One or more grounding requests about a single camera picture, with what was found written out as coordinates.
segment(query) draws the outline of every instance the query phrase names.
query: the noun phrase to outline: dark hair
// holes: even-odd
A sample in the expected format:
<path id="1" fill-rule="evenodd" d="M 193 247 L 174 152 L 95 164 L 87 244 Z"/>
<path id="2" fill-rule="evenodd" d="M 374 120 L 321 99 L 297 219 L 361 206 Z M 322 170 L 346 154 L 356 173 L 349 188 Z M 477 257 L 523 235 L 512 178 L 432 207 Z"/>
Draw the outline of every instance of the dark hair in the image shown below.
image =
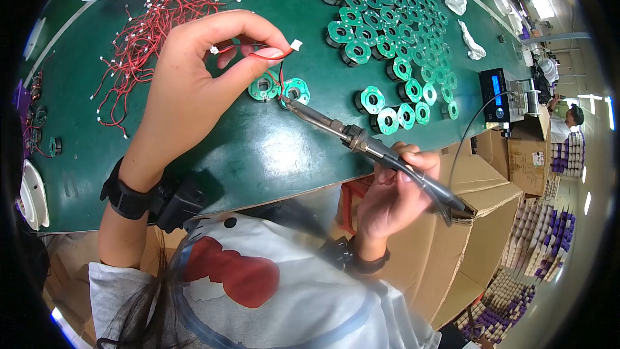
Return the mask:
<path id="1" fill-rule="evenodd" d="M 176 302 L 172 291 L 177 283 L 177 269 L 166 258 L 164 237 L 158 231 L 159 265 L 155 278 L 142 287 L 120 308 L 104 335 L 97 340 L 96 347 L 115 348 L 183 348 L 191 340 L 182 341 L 178 335 L 180 327 L 176 314 Z"/>

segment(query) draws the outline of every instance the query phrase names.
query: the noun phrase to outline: green workbench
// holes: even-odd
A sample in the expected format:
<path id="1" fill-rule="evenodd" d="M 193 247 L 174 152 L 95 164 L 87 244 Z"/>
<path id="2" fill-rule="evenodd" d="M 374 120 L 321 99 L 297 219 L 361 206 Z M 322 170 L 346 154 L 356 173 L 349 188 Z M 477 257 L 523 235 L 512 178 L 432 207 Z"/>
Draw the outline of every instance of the green workbench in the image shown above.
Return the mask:
<path id="1" fill-rule="evenodd" d="M 62 24 L 82 4 L 79 0 L 63 0 L 65 7 L 51 0 L 43 15 L 50 18 L 45 37 L 51 38 Z M 487 57 L 473 61 L 457 17 L 443 0 L 437 0 L 448 17 L 445 41 L 453 50 L 452 70 L 458 79 L 454 98 L 458 102 L 458 120 L 442 120 L 439 103 L 431 107 L 431 122 L 416 125 L 410 131 L 399 130 L 391 136 L 378 137 L 387 144 L 396 141 L 415 143 L 422 150 L 445 147 L 461 139 L 464 128 L 481 106 L 478 72 L 503 67 L 517 78 L 528 77 L 528 68 L 519 60 L 519 42 L 510 35 L 500 44 L 498 35 L 506 34 L 491 16 L 473 1 L 460 18 L 470 33 L 487 51 Z M 481 0 L 493 10 L 491 0 Z M 104 203 L 99 201 L 103 182 L 115 162 L 125 153 L 131 135 L 140 123 L 148 84 L 136 86 L 128 97 L 128 115 L 124 120 L 129 140 L 119 128 L 104 127 L 97 122 L 96 109 L 101 94 L 91 101 L 105 64 L 99 56 L 110 58 L 110 43 L 127 21 L 124 6 L 138 13 L 144 0 L 101 0 L 84 11 L 54 43 L 55 57 L 45 64 L 45 79 L 40 105 L 48 108 L 48 120 L 43 127 L 43 140 L 60 136 L 63 153 L 53 159 L 33 155 L 35 165 L 45 181 L 50 227 L 47 232 L 75 232 L 98 229 Z M 369 129 L 368 115 L 356 111 L 353 95 L 374 85 L 386 96 L 387 106 L 400 105 L 397 85 L 386 75 L 386 63 L 371 59 L 356 68 L 342 62 L 339 51 L 324 41 L 326 25 L 334 19 L 337 8 L 322 0 L 243 0 L 230 8 L 252 10 L 279 27 L 292 41 L 304 44 L 299 53 L 284 63 L 284 77 L 299 77 L 307 82 L 311 92 L 309 103 L 314 109 L 345 124 L 357 124 Z M 26 62 L 22 73 L 32 68 Z M 214 57 L 207 68 L 213 75 Z M 113 79 L 108 79 L 102 91 L 107 91 Z M 109 114 L 106 104 L 101 116 Z M 484 129 L 482 118 L 474 124 L 470 135 Z M 221 118 L 211 134 L 196 148 L 183 155 L 171 166 L 179 175 L 192 173 L 205 187 L 210 198 L 204 213 L 229 211 L 260 205 L 299 193 L 351 180 L 372 171 L 371 163 L 363 156 L 350 153 L 332 136 L 299 120 L 276 102 L 259 103 L 242 94 Z"/>

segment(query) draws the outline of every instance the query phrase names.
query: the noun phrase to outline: black wire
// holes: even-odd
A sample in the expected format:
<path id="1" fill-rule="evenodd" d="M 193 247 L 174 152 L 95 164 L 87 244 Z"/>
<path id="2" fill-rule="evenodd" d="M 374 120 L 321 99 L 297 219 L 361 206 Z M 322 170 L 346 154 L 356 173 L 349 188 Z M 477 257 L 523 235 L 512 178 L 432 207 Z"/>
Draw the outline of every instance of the black wire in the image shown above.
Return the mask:
<path id="1" fill-rule="evenodd" d="M 448 180 L 448 188 L 452 188 L 452 177 L 454 176 L 454 167 L 456 166 L 456 160 L 459 157 L 459 153 L 461 152 L 461 147 L 463 146 L 463 143 L 465 143 L 465 139 L 467 139 L 467 133 L 469 132 L 469 129 L 471 128 L 471 126 L 474 124 L 474 121 L 476 121 L 476 119 L 478 118 L 478 115 L 487 107 L 487 105 L 489 105 L 493 101 L 495 101 L 495 98 L 507 95 L 509 93 L 515 93 L 515 92 L 513 92 L 513 91 L 505 91 L 505 92 L 501 92 L 498 95 L 495 95 L 491 100 L 487 101 L 486 104 L 483 105 L 478 110 L 478 112 L 476 112 L 476 114 L 474 115 L 474 118 L 469 122 L 469 126 L 467 126 L 467 129 L 465 129 L 465 133 L 463 134 L 463 137 L 461 139 L 461 143 L 459 144 L 459 148 L 458 148 L 458 150 L 456 150 L 456 155 L 454 156 L 454 162 L 452 163 L 452 169 L 450 170 L 450 178 Z"/>

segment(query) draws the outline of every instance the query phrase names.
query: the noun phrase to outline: person in background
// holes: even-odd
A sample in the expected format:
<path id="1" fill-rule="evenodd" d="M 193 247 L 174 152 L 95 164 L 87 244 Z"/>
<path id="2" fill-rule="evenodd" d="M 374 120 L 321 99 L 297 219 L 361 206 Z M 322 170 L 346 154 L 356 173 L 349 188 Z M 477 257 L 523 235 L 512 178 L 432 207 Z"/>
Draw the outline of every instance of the person in background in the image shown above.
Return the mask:
<path id="1" fill-rule="evenodd" d="M 245 57 L 213 78 L 205 56 L 212 46 L 234 44 L 231 38 L 245 44 Z M 280 30 L 245 10 L 175 27 L 114 181 L 151 191 L 165 167 L 202 141 L 252 81 L 280 63 L 250 56 L 254 41 L 270 46 L 255 52 L 264 58 L 290 50 Z M 219 55 L 218 67 L 227 67 L 235 54 Z M 402 142 L 392 148 L 438 178 L 437 154 Z M 239 189 L 248 188 L 239 181 Z M 376 164 L 375 181 L 358 207 L 355 238 L 346 246 L 353 255 L 347 272 L 300 246 L 294 230 L 227 213 L 188 227 L 169 265 L 160 253 L 157 277 L 140 271 L 148 211 L 128 219 L 107 203 L 98 235 L 101 263 L 89 264 L 97 347 L 436 349 L 441 334 L 409 312 L 400 291 L 376 278 L 389 258 L 388 237 L 430 203 L 405 174 Z"/>
<path id="2" fill-rule="evenodd" d="M 568 112 L 566 112 L 566 119 L 554 116 L 553 110 L 555 105 L 561 100 L 561 96 L 556 93 L 553 99 L 547 105 L 549 114 L 551 115 L 551 142 L 552 143 L 564 143 L 569 138 L 571 133 L 571 127 L 577 127 L 584 123 L 584 111 L 577 105 L 572 106 Z"/>

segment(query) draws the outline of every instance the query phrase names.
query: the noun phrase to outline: white connector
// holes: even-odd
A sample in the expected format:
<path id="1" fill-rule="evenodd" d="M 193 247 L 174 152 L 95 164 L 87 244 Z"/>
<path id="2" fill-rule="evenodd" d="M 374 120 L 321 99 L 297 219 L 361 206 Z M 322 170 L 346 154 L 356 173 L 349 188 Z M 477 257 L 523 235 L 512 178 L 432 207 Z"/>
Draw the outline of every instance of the white connector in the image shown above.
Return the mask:
<path id="1" fill-rule="evenodd" d="M 301 42 L 300 40 L 296 39 L 293 41 L 293 43 L 291 43 L 291 49 L 295 50 L 295 51 L 299 51 L 299 47 L 303 44 L 303 42 Z"/>

